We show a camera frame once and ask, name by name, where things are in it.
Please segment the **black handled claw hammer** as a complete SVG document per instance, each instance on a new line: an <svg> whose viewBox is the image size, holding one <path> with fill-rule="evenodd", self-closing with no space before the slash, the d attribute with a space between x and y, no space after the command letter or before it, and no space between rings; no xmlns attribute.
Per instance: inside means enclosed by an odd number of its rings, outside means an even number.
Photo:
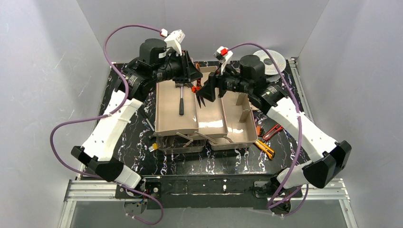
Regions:
<svg viewBox="0 0 403 228"><path fill-rule="evenodd" d="M180 102L179 102L179 115L183 116L184 115L184 99L183 99L183 91L185 87L191 88L188 83L180 84L180 83L175 83L176 88L180 88Z"/></svg>

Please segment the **beige plastic tool box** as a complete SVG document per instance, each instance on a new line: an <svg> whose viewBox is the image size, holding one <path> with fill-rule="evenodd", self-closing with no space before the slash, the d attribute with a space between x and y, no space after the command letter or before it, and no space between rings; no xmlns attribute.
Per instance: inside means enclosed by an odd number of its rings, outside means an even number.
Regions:
<svg viewBox="0 0 403 228"><path fill-rule="evenodd" d="M180 88L173 81L156 85L155 131L158 149L168 154L249 148L257 139L246 94L227 92L205 104L189 87L183 91L184 115L179 115Z"/></svg>

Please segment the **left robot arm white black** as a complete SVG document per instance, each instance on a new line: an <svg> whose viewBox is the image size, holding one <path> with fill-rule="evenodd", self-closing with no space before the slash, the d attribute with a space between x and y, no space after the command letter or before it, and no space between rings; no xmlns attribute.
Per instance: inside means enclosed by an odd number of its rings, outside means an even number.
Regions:
<svg viewBox="0 0 403 228"><path fill-rule="evenodd" d="M89 138L74 146L71 154L100 178L132 189L145 180L113 157L116 143L135 112L142 106L150 90L162 81L192 82L202 74L191 62L180 41L149 38L140 45L139 56L122 69L112 92L105 118L99 120Z"/></svg>

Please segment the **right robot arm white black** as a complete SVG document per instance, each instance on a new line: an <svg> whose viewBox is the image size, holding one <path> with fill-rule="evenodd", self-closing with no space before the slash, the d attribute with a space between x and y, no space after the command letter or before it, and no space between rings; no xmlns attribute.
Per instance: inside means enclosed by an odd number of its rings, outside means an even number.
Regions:
<svg viewBox="0 0 403 228"><path fill-rule="evenodd" d="M265 64L255 55L240 59L240 69L221 66L221 72L210 73L197 95L213 102L227 91L245 93L253 106L282 126L307 153L310 160L276 173L267 189L281 191L304 184L324 188L346 165L351 145L337 142L321 131L302 112L296 111L291 95L275 83L268 83Z"/></svg>

